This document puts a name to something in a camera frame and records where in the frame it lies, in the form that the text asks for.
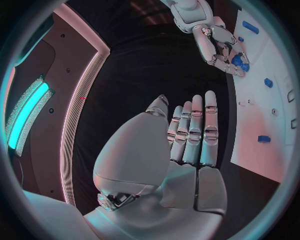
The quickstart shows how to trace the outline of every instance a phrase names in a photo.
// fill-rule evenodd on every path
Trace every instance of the white panel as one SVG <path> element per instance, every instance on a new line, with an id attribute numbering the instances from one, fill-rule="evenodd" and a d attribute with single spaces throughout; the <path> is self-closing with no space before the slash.
<path id="1" fill-rule="evenodd" d="M 243 21 L 259 28 L 259 34 L 243 27 Z M 244 38 L 242 46 L 250 60 L 250 71 L 245 76 L 233 76 L 237 124 L 231 162 L 281 182 L 296 136 L 296 130 L 291 129 L 291 120 L 297 116 L 296 101 L 288 102 L 292 82 L 280 51 L 244 10 L 238 11 L 234 35 Z M 273 81 L 272 88 L 265 85 L 265 78 Z M 271 142 L 258 142 L 261 135 L 269 136 Z"/>

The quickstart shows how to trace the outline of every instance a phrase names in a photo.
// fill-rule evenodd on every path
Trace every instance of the ventilation grille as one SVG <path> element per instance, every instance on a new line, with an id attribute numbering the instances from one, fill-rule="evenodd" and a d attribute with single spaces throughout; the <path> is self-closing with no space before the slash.
<path id="1" fill-rule="evenodd" d="M 97 53 L 85 69 L 70 101 L 64 120 L 60 146 L 60 176 L 65 202 L 76 207 L 72 182 L 72 156 L 75 133 L 86 98 L 105 58 Z"/>

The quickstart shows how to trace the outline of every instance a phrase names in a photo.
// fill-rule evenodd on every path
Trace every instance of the robotic arm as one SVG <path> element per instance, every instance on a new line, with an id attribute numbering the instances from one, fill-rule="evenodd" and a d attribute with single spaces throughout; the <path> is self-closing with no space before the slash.
<path id="1" fill-rule="evenodd" d="M 161 0 L 174 16 L 174 22 L 184 33 L 193 33 L 203 60 L 231 75 L 244 76 L 249 71 L 249 60 L 233 34 L 225 29 L 225 23 L 213 11 L 205 0 Z M 222 54 L 217 54 L 211 42 L 213 38 L 222 48 Z M 239 56 L 239 61 L 228 62 L 229 49 Z"/>

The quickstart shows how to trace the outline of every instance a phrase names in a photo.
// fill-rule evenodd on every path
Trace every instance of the cyan light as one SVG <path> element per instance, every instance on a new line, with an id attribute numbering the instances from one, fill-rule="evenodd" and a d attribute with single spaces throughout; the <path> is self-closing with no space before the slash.
<path id="1" fill-rule="evenodd" d="M 26 122 L 26 119 L 30 115 L 31 111 L 35 107 L 35 105 L 39 102 L 39 100 L 43 97 L 43 95 L 48 91 L 49 87 L 46 83 L 40 85 L 40 87 L 33 93 L 33 95 L 28 99 L 25 106 L 22 108 L 20 114 L 17 116 L 15 124 L 13 125 L 10 138 L 8 141 L 8 145 L 15 149 L 20 133 L 23 129 L 23 126 Z"/>

